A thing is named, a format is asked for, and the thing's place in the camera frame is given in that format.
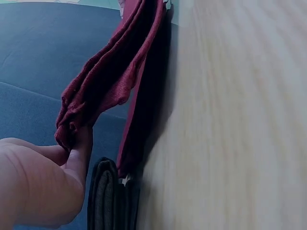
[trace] light wood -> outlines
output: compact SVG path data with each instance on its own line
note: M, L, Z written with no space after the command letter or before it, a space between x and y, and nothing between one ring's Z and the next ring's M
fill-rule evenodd
M306 229L307 1L185 2L139 229Z

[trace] finger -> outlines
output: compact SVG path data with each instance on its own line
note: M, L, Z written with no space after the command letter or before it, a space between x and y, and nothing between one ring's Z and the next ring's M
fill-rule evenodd
M57 165L63 165L67 160L67 152L59 145L54 146L36 146L30 142L25 140L17 139L17 138L5 138L0 140L3 143L9 143L18 146L25 146L29 149L32 149L35 152L47 157L48 159L55 162Z
M92 147L93 130L89 127L81 128L77 133L76 145L70 152L64 170L82 185L85 184Z

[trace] red towel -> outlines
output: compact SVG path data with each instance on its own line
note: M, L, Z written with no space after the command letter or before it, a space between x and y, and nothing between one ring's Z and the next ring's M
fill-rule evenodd
M144 72L139 73L131 100L117 168L119 177L133 173L144 157L144 146L156 128L167 74L173 7L167 11L148 52Z
M163 0L126 0L123 21L108 45L92 57L62 95L57 142L67 151L81 126L127 101L141 76L147 52L161 23Z

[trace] folded cloth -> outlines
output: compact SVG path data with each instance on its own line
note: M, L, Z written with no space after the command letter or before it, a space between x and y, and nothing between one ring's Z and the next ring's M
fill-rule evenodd
M145 142L159 111L171 39L173 6L167 11L139 73L117 159L118 173L125 178L143 160Z
M118 183L115 163L102 158L94 167L87 207L88 230L135 230L139 183Z
M136 230L139 198L140 198L140 183L136 180L129 180L126 183L126 216L125 230Z
M164 13L163 0L126 0L114 37L62 95L55 138L67 152L81 126L93 126L103 111L127 101Z
M118 175L114 162L108 158L99 161L93 170L87 206L89 230L117 230Z

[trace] blue mattress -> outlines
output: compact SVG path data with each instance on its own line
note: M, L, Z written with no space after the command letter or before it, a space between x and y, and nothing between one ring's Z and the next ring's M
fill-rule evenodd
M107 44L119 21L118 11L98 7L0 4L0 138L55 144L61 92L84 63ZM116 159L127 108L127 104L117 106L98 119L88 177L102 156ZM87 197L88 190L81 213L61 229L86 229Z

